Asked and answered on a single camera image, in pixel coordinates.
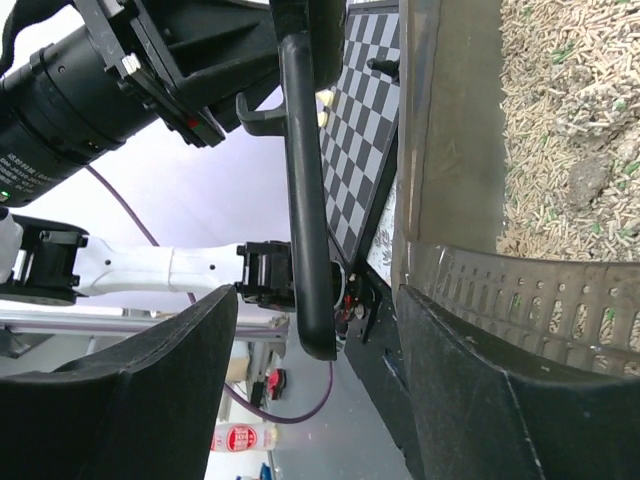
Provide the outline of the black litter scoop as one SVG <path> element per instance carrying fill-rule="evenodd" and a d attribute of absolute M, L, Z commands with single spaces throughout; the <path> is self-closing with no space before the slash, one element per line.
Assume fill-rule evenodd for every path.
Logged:
<path fill-rule="evenodd" d="M 337 357 L 334 301 L 309 34 L 288 35 L 278 53 L 281 106 L 251 111 L 240 94 L 236 113 L 249 134 L 282 136 L 285 140 L 299 340 L 313 358 L 333 361 Z"/>

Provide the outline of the brown plastic litter box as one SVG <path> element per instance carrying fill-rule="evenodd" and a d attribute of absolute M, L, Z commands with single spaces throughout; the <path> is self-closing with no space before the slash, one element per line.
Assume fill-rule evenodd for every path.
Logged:
<path fill-rule="evenodd" d="M 553 364 L 639 376 L 639 267 L 501 255 L 499 3 L 400 5 L 391 280 Z"/>

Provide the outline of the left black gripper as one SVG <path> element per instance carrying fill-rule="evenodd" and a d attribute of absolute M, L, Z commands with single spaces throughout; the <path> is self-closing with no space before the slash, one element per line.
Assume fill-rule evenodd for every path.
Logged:
<path fill-rule="evenodd" d="M 343 1 L 77 1 L 104 72 L 186 143 L 284 135 L 342 69 Z"/>

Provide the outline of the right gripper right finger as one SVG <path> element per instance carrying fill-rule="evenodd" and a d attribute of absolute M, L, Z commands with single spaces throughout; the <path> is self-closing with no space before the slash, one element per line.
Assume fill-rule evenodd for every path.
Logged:
<path fill-rule="evenodd" d="M 520 349 L 402 286 L 397 320 L 429 479 L 635 479 L 639 383 Z"/>

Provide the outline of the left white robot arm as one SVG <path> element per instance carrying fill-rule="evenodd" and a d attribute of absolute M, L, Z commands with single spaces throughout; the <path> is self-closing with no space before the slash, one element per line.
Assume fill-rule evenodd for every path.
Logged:
<path fill-rule="evenodd" d="M 223 284 L 316 328 L 331 279 L 316 95 L 342 68 L 342 1 L 77 1 L 82 25 L 13 68 L 15 42 L 64 8 L 16 1 L 1 32 L 1 207 L 29 205 L 154 121 L 197 148 L 243 128 L 286 148 L 291 238 L 221 247 L 127 247 L 1 216 L 4 299 L 71 305 L 121 291 Z"/>

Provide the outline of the black white chessboard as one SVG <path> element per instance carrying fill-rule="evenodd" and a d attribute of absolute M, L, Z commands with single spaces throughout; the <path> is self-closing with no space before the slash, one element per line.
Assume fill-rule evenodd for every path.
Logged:
<path fill-rule="evenodd" d="M 399 56 L 398 5 L 351 5 L 341 76 L 331 87 L 333 102 L 324 108 L 328 120 L 319 131 L 329 232 L 349 264 L 361 249 L 398 120 L 399 86 L 367 61 Z"/>

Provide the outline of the grey litter clump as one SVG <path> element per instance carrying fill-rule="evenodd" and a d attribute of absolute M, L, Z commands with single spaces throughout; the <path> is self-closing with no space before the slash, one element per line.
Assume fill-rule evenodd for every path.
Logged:
<path fill-rule="evenodd" d="M 607 186 L 610 165 L 602 159 L 583 160 L 569 169 L 568 203 L 577 209 L 587 208 Z"/>

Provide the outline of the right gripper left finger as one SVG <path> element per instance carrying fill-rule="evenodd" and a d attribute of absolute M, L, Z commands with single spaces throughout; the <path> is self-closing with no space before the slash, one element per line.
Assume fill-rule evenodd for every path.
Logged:
<path fill-rule="evenodd" d="M 2 478 L 204 478 L 235 327 L 225 285 L 52 372 L 3 377 Z"/>

